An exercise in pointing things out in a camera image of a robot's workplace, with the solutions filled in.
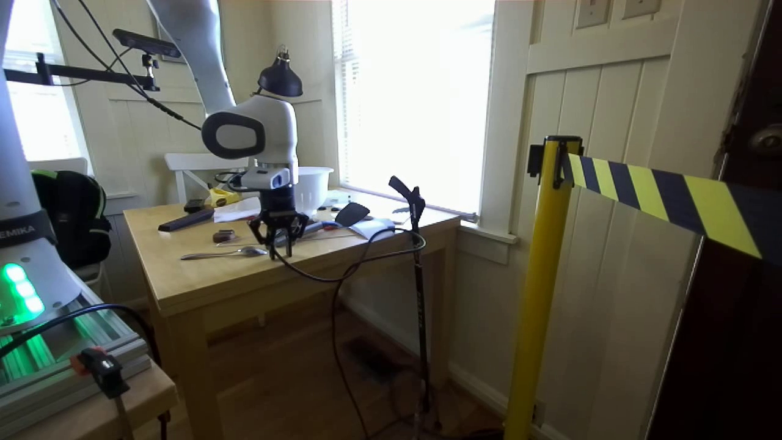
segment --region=wooden desk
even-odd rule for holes
[[[131,427],[154,421],[155,416],[170,410],[176,407],[176,387],[174,381],[150,365],[147,372],[139,372],[127,380],[127,393],[122,393],[122,403]],[[55,413],[53,419],[36,424],[34,427],[14,435],[16,440],[100,440],[100,437],[119,437],[122,424],[117,419],[114,402],[101,393],[75,403],[73,408]]]
[[[379,201],[362,204],[369,205],[370,212],[381,212],[375,211]],[[332,287],[312,284],[268,258],[180,261],[182,254],[235,250],[253,244],[253,239],[246,222],[202,222],[170,236],[155,231],[177,216],[182,216],[177,205],[161,205],[127,211],[125,220],[155,305],[161,358],[186,399],[192,437],[216,440],[222,437],[222,427],[215,387],[209,381],[207,335],[312,293],[329,292]],[[220,228],[236,231],[238,239],[229,247],[213,244],[209,238]],[[446,380],[452,264],[459,220],[425,211],[419,231],[428,239],[422,251],[425,270],[435,276],[435,289],[428,292],[433,381],[441,385]],[[370,244],[370,254],[391,250],[408,250],[408,236]],[[318,233],[314,238],[296,243],[290,261],[308,275],[339,276],[362,251],[364,239],[346,231]],[[409,264],[409,260],[365,264],[362,275],[387,264]]]

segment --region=barrier tape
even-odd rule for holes
[[[782,193],[567,155],[563,178],[730,250],[782,264]]]

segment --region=floor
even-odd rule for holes
[[[422,424],[418,361],[351,314],[337,314],[335,341],[354,402],[339,380],[328,305],[265,319],[213,343],[224,435],[232,440],[408,440],[408,437],[501,437],[495,413],[446,385],[430,399]],[[159,437],[155,424],[136,437]],[[167,424],[170,440],[188,440],[182,408]]]

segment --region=yellow and black striped barrier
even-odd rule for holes
[[[516,366],[506,440],[529,437],[533,403],[555,293],[571,187],[769,264],[782,264],[782,193],[660,168],[582,157],[579,138],[546,138],[529,150],[527,172],[539,177],[529,260],[521,292]]]

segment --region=white door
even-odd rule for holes
[[[714,177],[760,2],[535,2],[521,155],[546,134],[579,134],[589,157]],[[589,25],[600,5],[604,25]],[[535,190],[525,178],[522,238]],[[692,233],[574,190],[538,388],[541,434],[645,435],[694,244]]]

